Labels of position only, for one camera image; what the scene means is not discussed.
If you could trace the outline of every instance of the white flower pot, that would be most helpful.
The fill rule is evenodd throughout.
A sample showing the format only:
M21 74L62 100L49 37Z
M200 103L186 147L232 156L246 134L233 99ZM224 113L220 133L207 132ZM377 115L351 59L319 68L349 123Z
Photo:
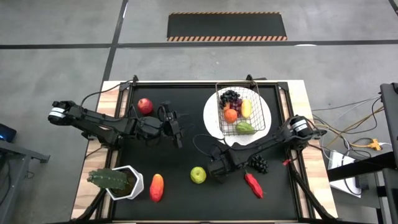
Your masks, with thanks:
M123 170L123 169L129 169L136 176L137 181L136 181L135 186L132 188L131 193L129 195L126 195L123 197L118 197L118 196L114 195L112 193L112 191L110 191L110 189L106 189L106 191L112 197L113 200L121 200L121 199L125 199L125 198L132 200L135 197L137 197L137 195L139 195L144 190L144 179L142 178L142 174L138 173L131 166L117 167L117 168L113 168L112 170Z

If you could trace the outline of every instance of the cactus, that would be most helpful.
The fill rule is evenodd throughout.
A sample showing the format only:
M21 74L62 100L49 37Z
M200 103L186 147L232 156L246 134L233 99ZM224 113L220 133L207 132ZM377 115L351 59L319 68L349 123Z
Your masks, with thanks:
M88 173L87 181L100 188L120 190L125 189L126 185L129 184L125 173L111 169L93 170Z

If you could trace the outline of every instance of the green mango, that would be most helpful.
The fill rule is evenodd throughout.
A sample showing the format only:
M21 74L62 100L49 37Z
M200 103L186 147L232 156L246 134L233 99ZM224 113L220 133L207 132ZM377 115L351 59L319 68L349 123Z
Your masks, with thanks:
M250 124L242 121L239 122L239 124L236 125L236 130L240 133L240 134L254 134L256 133L254 130L254 127L252 127Z

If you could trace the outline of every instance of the red-orange papaya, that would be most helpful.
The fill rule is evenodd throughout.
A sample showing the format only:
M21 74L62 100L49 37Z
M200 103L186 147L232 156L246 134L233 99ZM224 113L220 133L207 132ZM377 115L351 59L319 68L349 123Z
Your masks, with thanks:
M149 189L150 199L159 202L163 196L163 188L163 177L160 174L155 174Z

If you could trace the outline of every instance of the wire basket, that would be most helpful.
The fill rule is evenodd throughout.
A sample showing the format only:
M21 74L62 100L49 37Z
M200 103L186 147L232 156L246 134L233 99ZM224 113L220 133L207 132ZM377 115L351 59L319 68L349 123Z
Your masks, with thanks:
M219 106L221 101L221 95L228 90L233 90L240 95L242 100L251 101L252 113L249 118L243 118L238 116L234 123L227 123L224 118L224 110ZM261 105L261 96L259 94L259 87L254 81L243 81L243 82L219 82L216 83L216 95L217 95L217 108L218 108L218 121L220 130L224 135L240 135L245 133L239 133L236 130L236 125L244 121L250 124L254 128L254 132L262 131L266 128L266 122L264 119L264 112Z

